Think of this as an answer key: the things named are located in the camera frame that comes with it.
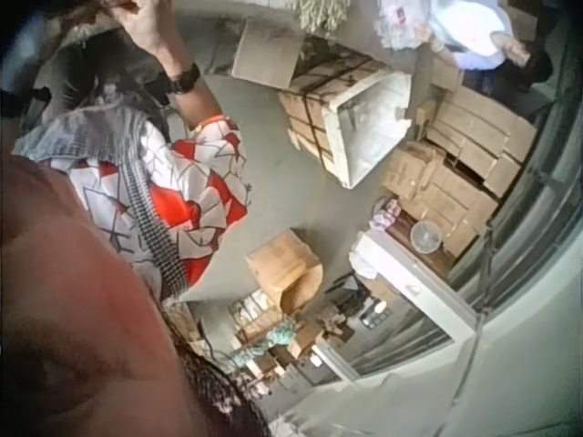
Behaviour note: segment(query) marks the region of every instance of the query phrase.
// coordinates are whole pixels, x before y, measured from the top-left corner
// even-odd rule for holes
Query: white cloth
[[[505,60],[504,55],[502,52],[497,51],[491,56],[481,56],[478,53],[471,52],[467,50],[467,47],[460,45],[457,41],[455,41],[447,32],[447,29],[444,28],[440,23],[439,20],[436,19],[439,10],[442,8],[446,8],[456,1],[439,1],[434,0],[432,3],[432,12],[429,15],[429,20],[427,24],[432,28],[435,32],[437,38],[443,41],[447,46],[453,47],[454,50],[459,50],[454,52],[454,58],[457,62],[459,68],[463,70],[492,70],[502,64]],[[497,0],[466,0],[468,3],[479,3],[480,5],[487,6],[491,8],[500,20],[502,21],[505,32],[509,35],[513,35],[512,32],[512,23],[510,22],[510,18],[508,14],[498,7]]]

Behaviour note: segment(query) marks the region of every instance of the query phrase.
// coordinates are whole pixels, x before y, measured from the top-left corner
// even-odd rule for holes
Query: geometric print shirt
[[[139,142],[149,195],[178,248],[191,287],[209,266],[225,231],[247,214],[251,187],[243,178],[247,157],[240,132],[221,115],[202,122],[191,138],[167,144],[146,122]],[[160,297],[162,276],[140,236],[118,168],[92,158],[51,158],[45,163],[68,175],[103,236]]]

